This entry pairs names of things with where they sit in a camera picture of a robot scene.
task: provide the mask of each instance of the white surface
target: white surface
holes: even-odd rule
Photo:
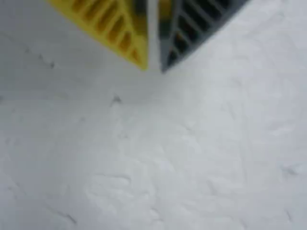
[[[142,73],[2,0],[0,229],[305,230],[306,11],[252,0],[161,75],[156,33]]]

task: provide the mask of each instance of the yellow object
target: yellow object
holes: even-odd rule
[[[147,69],[147,17],[134,13],[133,0],[48,1],[95,40]]]

